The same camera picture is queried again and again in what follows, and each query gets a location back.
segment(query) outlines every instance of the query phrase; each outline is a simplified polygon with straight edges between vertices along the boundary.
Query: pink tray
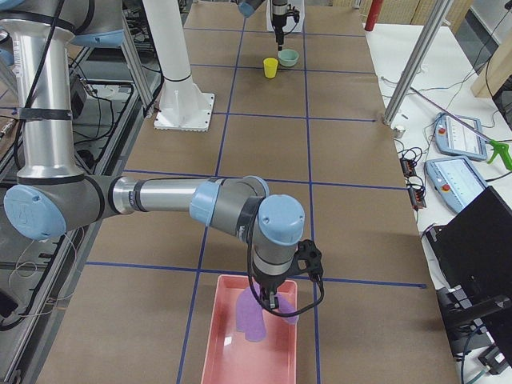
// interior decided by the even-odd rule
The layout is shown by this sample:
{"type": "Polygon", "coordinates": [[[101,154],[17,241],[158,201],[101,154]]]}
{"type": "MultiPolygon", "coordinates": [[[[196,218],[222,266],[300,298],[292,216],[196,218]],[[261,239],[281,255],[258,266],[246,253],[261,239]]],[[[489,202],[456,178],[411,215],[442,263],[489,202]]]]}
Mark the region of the pink tray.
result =
{"type": "MultiPolygon", "coordinates": [[[[266,338],[248,342],[236,331],[235,305],[249,286],[245,276],[219,276],[202,371],[202,384],[295,384],[297,326],[265,312],[266,338]]],[[[286,281],[279,293],[297,306],[297,284],[286,281]]]]}

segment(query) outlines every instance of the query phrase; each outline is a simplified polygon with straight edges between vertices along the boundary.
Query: green handle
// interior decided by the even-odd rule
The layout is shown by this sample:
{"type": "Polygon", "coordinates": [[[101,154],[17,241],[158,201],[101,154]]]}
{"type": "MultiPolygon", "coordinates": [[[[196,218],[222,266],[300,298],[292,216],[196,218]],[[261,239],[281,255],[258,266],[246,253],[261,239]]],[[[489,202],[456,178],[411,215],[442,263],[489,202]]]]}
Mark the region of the green handle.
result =
{"type": "Polygon", "coordinates": [[[505,168],[512,170],[512,158],[509,154],[509,145],[505,144],[504,142],[497,142],[495,140],[490,140],[489,144],[492,145],[494,153],[488,163],[491,164],[496,159],[496,157],[500,155],[503,160],[503,164],[505,164],[505,168]]]}

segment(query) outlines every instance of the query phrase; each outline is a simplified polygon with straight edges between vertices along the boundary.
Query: blue joint cap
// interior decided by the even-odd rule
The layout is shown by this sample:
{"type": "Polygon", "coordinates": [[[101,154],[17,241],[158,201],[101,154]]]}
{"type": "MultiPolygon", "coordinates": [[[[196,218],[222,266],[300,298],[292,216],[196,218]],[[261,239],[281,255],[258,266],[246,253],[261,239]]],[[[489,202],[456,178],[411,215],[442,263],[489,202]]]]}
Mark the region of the blue joint cap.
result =
{"type": "Polygon", "coordinates": [[[6,66],[14,65],[14,56],[8,50],[0,50],[0,59],[6,66]]]}
{"type": "Polygon", "coordinates": [[[209,226],[214,216],[215,204],[220,185],[214,182],[204,182],[194,192],[190,201],[190,216],[205,226],[209,226]]]}
{"type": "Polygon", "coordinates": [[[305,217],[300,202],[286,194],[273,194],[259,206],[258,225],[273,243],[292,246],[301,239],[305,217]]]}
{"type": "Polygon", "coordinates": [[[13,186],[3,201],[7,218],[23,236],[40,241],[66,232],[60,209],[32,186],[13,186]]]}
{"type": "Polygon", "coordinates": [[[116,48],[124,40],[123,30],[112,30],[100,34],[80,34],[71,41],[76,46],[88,46],[92,48],[116,48]]]}
{"type": "Polygon", "coordinates": [[[255,11],[255,9],[247,2],[241,2],[238,4],[238,10],[244,18],[250,18],[255,11]]]}
{"type": "Polygon", "coordinates": [[[25,0],[0,0],[0,10],[11,10],[25,0]]]}

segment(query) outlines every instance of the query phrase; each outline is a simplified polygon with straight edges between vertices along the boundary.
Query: computer screen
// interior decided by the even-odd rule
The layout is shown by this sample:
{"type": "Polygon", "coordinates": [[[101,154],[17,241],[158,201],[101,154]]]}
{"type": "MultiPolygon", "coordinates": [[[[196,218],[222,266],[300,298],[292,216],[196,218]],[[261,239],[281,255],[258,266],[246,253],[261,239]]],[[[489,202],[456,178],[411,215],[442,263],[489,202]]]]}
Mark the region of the computer screen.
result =
{"type": "MultiPolygon", "coordinates": [[[[437,234],[448,283],[473,304],[503,294],[512,299],[512,210],[489,186],[437,234]]],[[[512,309],[482,318],[512,365],[512,309]]]]}

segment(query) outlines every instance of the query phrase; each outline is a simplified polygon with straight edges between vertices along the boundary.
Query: purple object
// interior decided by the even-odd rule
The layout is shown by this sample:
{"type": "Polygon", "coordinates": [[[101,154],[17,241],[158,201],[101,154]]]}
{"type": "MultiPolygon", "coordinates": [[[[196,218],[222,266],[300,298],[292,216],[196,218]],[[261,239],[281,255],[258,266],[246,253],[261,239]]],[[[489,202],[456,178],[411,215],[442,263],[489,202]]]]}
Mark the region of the purple object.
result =
{"type": "MultiPolygon", "coordinates": [[[[256,293],[259,294],[259,285],[257,283],[254,284],[254,288],[256,293]]],[[[278,300],[281,313],[289,314],[295,311],[295,308],[280,293],[278,293],[278,300]]],[[[248,342],[260,342],[263,340],[266,336],[265,322],[263,320],[264,309],[254,299],[249,286],[238,296],[236,306],[237,331],[244,332],[248,342]]],[[[298,316],[281,319],[289,324],[297,324],[298,322],[298,316]]]]}

